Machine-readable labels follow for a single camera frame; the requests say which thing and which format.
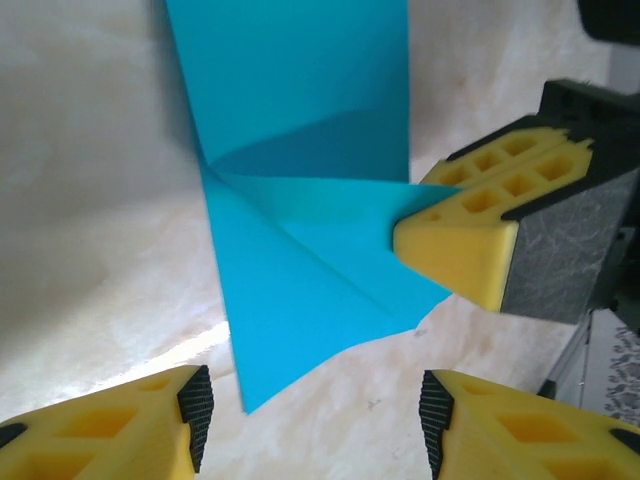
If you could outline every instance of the blue paper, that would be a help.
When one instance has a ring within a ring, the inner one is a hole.
[[[449,295],[396,259],[391,235],[456,190],[407,183],[406,3],[167,4],[251,412]]]

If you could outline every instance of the marble surface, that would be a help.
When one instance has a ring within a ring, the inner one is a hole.
[[[413,178],[603,82],[570,0],[413,0]],[[0,2],[0,417],[185,362],[216,409],[200,478],[429,478],[425,368],[534,390],[572,327],[451,297],[242,413],[188,111],[161,2]]]

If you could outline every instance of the black rubber edge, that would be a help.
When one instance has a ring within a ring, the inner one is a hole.
[[[0,427],[0,448],[9,445],[26,431],[27,426],[24,423],[10,423]]]
[[[442,435],[449,430],[454,400],[451,394],[431,370],[424,372],[418,414],[424,432],[424,442],[429,453],[429,465],[433,480],[437,480],[444,461]]]
[[[477,150],[478,148],[490,142],[493,142],[494,140],[497,140],[498,138],[506,135],[507,133],[513,132],[515,130],[524,130],[526,128],[539,128],[539,127],[563,128],[563,127],[566,127],[566,125],[563,125],[562,122],[560,121],[554,121],[553,119],[542,119],[535,115],[527,115],[526,117],[522,117],[516,120],[515,122],[512,122],[509,125],[506,125],[501,129],[490,133],[486,137],[483,137],[473,142],[471,145],[467,145],[466,147],[461,148],[460,150],[452,153],[446,158],[445,161],[453,162],[454,160],[457,160],[463,155],[471,153],[474,150]]]
[[[640,3],[637,0],[578,0],[582,26],[591,38],[622,45],[640,45]]]
[[[542,387],[540,387],[540,390],[538,390],[537,395],[539,397],[555,400],[557,391],[558,391],[558,387],[556,385],[556,382],[554,382],[553,380],[547,379],[542,384]]]
[[[640,435],[635,432],[630,432],[629,430],[625,430],[623,428],[614,428],[609,430],[609,433],[620,443],[623,443],[631,450],[633,450],[636,455],[640,456]]]
[[[199,473],[214,405],[209,367],[201,366],[185,383],[178,392],[178,405],[182,421],[191,427],[189,451],[193,469]]]
[[[640,96],[571,80],[545,83],[538,120],[569,129],[569,140],[593,139],[587,175],[502,215],[519,221],[549,205],[620,177],[640,166]],[[629,199],[624,224],[640,220],[640,192]]]

